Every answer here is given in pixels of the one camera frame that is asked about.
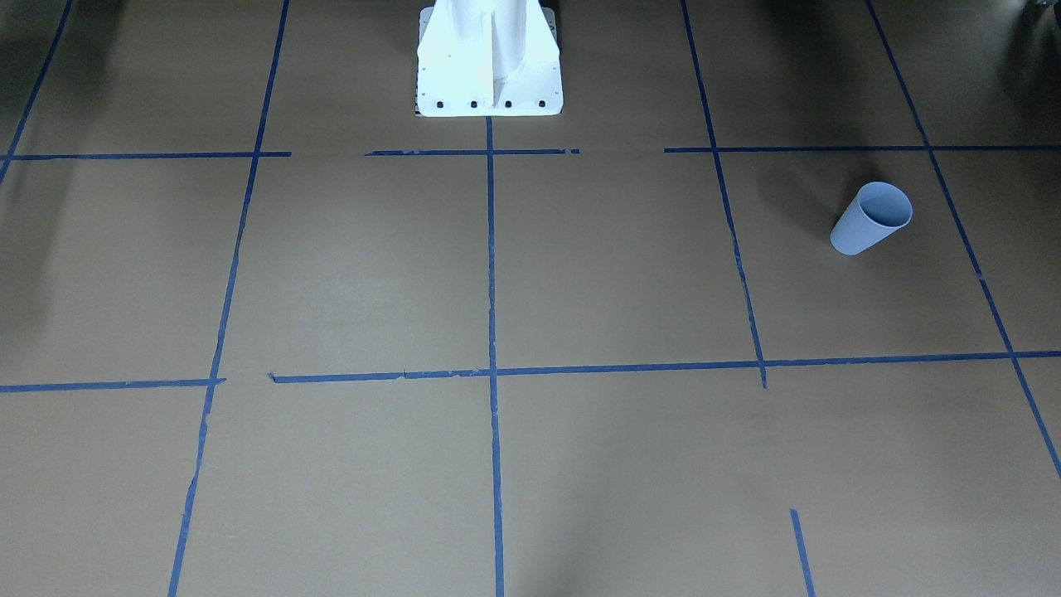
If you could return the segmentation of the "blue ribbed cup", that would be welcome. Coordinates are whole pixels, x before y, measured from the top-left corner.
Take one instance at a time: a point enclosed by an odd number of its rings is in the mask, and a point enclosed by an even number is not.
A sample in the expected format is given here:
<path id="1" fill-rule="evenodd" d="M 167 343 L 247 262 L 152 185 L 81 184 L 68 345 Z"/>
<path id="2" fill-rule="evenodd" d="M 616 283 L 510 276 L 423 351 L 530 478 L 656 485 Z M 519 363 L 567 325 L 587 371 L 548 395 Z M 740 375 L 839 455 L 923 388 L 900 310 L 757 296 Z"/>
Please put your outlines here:
<path id="1" fill-rule="evenodd" d="M 860 254 L 911 220 L 914 204 L 899 187 L 867 182 L 833 226 L 830 243 L 841 254 Z"/>

